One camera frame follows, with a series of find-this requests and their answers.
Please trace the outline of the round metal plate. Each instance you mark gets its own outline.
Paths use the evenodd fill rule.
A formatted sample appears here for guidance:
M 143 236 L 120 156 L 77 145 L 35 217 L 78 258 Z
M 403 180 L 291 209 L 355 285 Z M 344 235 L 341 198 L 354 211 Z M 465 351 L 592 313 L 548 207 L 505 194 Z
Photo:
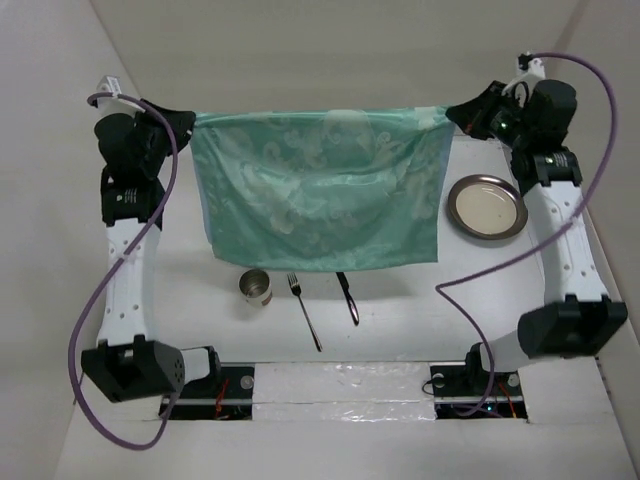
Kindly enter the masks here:
M 529 217 L 517 189 L 488 174 L 469 175 L 456 181 L 447 195 L 446 212 L 459 231 L 487 241 L 518 235 Z

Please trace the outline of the green satin tablecloth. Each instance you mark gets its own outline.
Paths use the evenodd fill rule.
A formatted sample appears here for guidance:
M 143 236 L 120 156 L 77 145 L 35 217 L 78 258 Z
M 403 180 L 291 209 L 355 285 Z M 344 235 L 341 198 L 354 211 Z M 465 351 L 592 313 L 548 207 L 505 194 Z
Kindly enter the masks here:
M 214 256 L 299 272 L 436 262 L 449 122 L 441 106 L 198 114 L 190 148 Z

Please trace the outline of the steel cup with white band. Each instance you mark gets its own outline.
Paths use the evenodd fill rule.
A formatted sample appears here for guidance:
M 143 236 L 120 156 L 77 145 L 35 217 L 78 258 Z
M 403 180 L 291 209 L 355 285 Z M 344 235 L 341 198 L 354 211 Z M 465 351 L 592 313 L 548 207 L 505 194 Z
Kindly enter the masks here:
M 245 271 L 239 278 L 238 287 L 245 301 L 255 307 L 264 307 L 272 299 L 271 279 L 264 270 Z

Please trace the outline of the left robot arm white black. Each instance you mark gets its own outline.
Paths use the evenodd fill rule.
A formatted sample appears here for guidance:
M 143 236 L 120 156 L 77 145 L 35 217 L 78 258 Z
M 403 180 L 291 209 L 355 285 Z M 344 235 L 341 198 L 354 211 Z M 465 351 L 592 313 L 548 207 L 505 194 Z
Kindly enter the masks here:
M 180 350 L 154 332 L 155 255 L 166 203 L 159 172 L 188 144 L 195 118 L 191 111 L 153 106 L 111 113 L 94 128 L 105 161 L 101 212 L 115 272 L 106 283 L 97 345 L 82 352 L 81 367 L 113 403 L 174 392 L 214 396 L 224 384 L 212 347 Z

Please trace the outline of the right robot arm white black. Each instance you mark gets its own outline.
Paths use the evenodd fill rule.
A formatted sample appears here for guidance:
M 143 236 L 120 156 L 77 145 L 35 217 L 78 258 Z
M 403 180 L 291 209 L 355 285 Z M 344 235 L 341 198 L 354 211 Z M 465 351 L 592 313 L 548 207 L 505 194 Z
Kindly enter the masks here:
M 496 139 L 511 151 L 511 172 L 542 245 L 544 303 L 521 315 L 514 331 L 473 345 L 459 379 L 480 395 L 499 375 L 555 358 L 595 357 L 628 317 L 601 280 L 579 209 L 582 174 L 564 146 L 577 109 L 576 91 L 541 80 L 523 102 L 494 81 L 478 97 L 450 107 L 446 116 L 478 140 Z

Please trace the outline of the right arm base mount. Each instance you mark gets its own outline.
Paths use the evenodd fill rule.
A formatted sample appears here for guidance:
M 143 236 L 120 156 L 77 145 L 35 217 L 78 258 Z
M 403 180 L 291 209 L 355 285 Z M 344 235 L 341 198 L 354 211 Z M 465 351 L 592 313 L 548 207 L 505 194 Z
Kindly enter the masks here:
M 444 362 L 429 365 L 422 392 L 433 399 L 437 420 L 528 419 L 517 371 L 496 373 L 484 397 L 487 385 L 487 372 L 475 381 L 463 362 Z

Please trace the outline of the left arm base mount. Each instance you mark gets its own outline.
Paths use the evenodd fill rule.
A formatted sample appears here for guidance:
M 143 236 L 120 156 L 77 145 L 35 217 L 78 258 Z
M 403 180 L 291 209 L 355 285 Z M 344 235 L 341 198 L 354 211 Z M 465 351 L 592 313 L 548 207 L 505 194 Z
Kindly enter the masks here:
M 223 363 L 219 380 L 186 385 L 170 412 L 176 421 L 245 421 L 253 417 L 254 363 Z

